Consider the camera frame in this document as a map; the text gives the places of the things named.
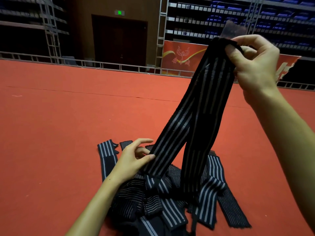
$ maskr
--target red banner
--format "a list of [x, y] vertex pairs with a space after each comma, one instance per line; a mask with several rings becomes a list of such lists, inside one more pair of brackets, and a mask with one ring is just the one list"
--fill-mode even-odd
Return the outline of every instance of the red banner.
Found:
[[[162, 68], [194, 72], [207, 47], [207, 45], [165, 40]], [[275, 78], [279, 81], [299, 58], [300, 56], [281, 54], [277, 64], [277, 74]], [[178, 75], [178, 71], [168, 71], [168, 74]]]

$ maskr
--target door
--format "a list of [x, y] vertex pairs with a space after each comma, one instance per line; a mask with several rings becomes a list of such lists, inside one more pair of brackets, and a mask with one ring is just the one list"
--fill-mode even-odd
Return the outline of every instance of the door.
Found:
[[146, 65], [147, 22], [92, 15], [92, 25], [96, 61]]

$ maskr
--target red carpet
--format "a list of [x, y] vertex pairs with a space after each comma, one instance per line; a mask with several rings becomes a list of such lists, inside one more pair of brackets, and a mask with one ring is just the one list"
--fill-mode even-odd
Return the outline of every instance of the red carpet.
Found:
[[[1, 234], [65, 234], [101, 184], [97, 144], [157, 139], [189, 81], [1, 60]], [[315, 130], [315, 92], [281, 91]], [[197, 236], [312, 235], [239, 85], [213, 149], [253, 228], [229, 228], [218, 207], [215, 230], [198, 224]], [[101, 235], [117, 234], [104, 226]]]

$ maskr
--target left hand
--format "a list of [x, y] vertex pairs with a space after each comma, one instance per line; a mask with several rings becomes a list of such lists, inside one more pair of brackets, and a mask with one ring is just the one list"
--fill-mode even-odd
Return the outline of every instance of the left hand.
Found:
[[152, 139], [138, 138], [126, 146], [108, 178], [117, 181], [119, 184], [132, 179], [141, 167], [155, 158], [153, 154], [148, 155], [150, 153], [148, 149], [139, 146], [142, 143], [151, 142], [153, 142]]

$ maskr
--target exit sign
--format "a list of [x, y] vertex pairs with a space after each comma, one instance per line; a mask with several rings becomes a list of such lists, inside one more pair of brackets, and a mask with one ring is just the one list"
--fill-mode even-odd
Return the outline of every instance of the exit sign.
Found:
[[125, 15], [125, 11], [115, 10], [115, 15], [117, 15], [117, 16], [124, 16]]

